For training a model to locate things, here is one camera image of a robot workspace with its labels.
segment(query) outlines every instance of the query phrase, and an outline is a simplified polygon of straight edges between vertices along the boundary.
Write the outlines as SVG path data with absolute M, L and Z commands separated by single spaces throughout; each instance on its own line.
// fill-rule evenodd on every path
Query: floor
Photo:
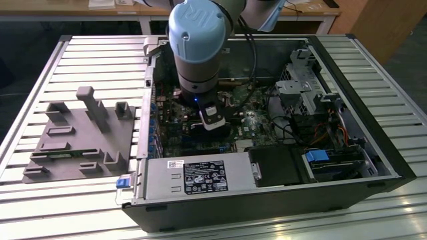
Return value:
M 137 22 L 0 22 L 0 85 L 6 80 L 1 62 L 14 76 L 0 88 L 0 141 L 32 90 L 61 35 L 140 34 Z M 427 17 L 397 49 L 385 70 L 427 112 Z

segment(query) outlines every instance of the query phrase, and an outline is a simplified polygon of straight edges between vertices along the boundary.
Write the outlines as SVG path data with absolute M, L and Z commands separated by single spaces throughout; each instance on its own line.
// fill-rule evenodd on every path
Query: blue latch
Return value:
M 131 187 L 131 177 L 127 178 L 119 178 L 115 182 L 115 187 L 117 189 L 127 189 Z
M 265 22 L 259 27 L 257 31 L 271 32 L 275 29 L 276 22 L 279 20 L 279 16 L 281 13 L 281 9 L 285 5 L 285 2 L 287 2 L 285 0 L 279 0 L 277 5 L 275 6 L 275 10 L 271 12 Z
M 305 158 L 308 162 L 329 160 L 329 156 L 325 150 L 311 150 L 305 153 Z

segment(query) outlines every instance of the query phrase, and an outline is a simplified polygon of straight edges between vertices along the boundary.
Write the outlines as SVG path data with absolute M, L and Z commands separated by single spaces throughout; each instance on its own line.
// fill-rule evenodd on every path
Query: white label sticker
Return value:
M 184 160 L 167 161 L 168 169 L 179 169 L 184 166 Z
M 136 11 L 117 11 L 117 14 L 136 14 Z

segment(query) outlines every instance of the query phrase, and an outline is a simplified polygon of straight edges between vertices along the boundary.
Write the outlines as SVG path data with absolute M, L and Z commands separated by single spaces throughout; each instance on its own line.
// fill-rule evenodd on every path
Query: blue tab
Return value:
M 127 189 L 131 187 L 131 178 L 119 178 L 117 181 L 115 182 L 115 187 L 117 189 Z
M 305 153 L 305 158 L 308 162 L 329 160 L 329 156 L 325 150 L 311 150 Z

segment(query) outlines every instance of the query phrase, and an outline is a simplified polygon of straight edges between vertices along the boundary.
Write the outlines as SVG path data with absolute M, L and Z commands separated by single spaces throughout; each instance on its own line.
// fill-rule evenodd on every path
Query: green circuit board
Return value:
M 193 136 L 192 130 L 203 127 L 199 113 L 191 107 L 171 100 L 172 95 L 172 91 L 167 91 L 164 98 L 157 97 L 157 100 L 163 100 L 157 101 L 157 107 L 164 157 L 235 153 L 237 152 L 235 143 L 239 140 L 251 140 L 253 146 L 272 145 L 277 142 L 275 130 L 267 119 L 263 89 L 255 90 L 237 116 L 232 122 L 227 122 L 229 134 L 220 137 Z M 232 103 L 227 104 L 235 106 L 240 104 L 247 95 L 245 86 L 236 87 L 233 91 L 219 92 L 219 98 L 227 96 L 229 99 L 231 96 Z

